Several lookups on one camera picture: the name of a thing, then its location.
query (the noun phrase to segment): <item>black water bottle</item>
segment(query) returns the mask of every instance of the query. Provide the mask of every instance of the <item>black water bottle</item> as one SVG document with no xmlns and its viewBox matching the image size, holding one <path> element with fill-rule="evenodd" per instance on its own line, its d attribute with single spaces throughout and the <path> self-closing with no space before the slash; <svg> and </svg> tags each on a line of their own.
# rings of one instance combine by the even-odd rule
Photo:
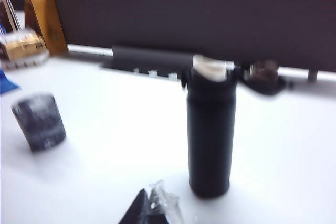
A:
<svg viewBox="0 0 336 224">
<path fill-rule="evenodd" d="M 200 197 L 229 188 L 236 110 L 233 72 L 213 81 L 195 69 L 186 74 L 190 187 Z"/>
</svg>

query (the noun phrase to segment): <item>table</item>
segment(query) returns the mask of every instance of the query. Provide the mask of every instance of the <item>table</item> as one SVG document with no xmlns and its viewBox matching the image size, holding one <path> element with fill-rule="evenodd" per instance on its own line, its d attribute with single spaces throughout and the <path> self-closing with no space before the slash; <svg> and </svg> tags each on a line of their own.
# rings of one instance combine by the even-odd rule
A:
<svg viewBox="0 0 336 224">
<path fill-rule="evenodd" d="M 230 189 L 199 199 L 188 185 L 186 92 L 179 82 L 50 58 L 6 72 L 1 96 L 1 222 L 118 223 L 160 179 L 185 223 L 336 223 L 335 100 L 237 87 Z M 66 140 L 30 152 L 10 110 L 54 94 Z"/>
</svg>

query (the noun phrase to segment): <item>black object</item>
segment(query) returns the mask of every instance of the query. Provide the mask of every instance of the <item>black object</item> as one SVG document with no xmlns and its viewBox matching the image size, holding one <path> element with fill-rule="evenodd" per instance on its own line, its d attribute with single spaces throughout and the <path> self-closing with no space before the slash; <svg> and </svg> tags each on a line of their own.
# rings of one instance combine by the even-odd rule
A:
<svg viewBox="0 0 336 224">
<path fill-rule="evenodd" d="M 55 0 L 67 43 L 336 71 L 334 0 Z"/>
<path fill-rule="evenodd" d="M 51 94 L 37 94 L 21 100 L 12 106 L 12 111 L 32 151 L 49 149 L 66 137 Z"/>
<path fill-rule="evenodd" d="M 153 197 L 152 191 L 150 200 L 148 200 L 145 189 L 142 189 L 119 224 L 168 224 L 167 218 L 159 203 L 155 211 L 150 208 L 149 202 L 153 200 Z"/>
<path fill-rule="evenodd" d="M 147 193 L 142 189 L 119 224 L 146 224 Z"/>
<path fill-rule="evenodd" d="M 168 77 L 176 73 L 181 78 L 183 70 L 189 69 L 193 62 L 193 53 L 163 51 L 149 48 L 113 46 L 113 60 L 104 62 L 103 67 L 148 74 L 156 70 L 158 76 Z"/>
<path fill-rule="evenodd" d="M 246 71 L 236 67 L 221 82 L 210 81 L 194 69 L 182 76 L 182 86 L 188 86 L 189 184 L 200 197 L 217 197 L 229 189 L 237 82 L 266 95 L 285 88 L 280 77 L 276 82 L 246 80 Z"/>
</svg>

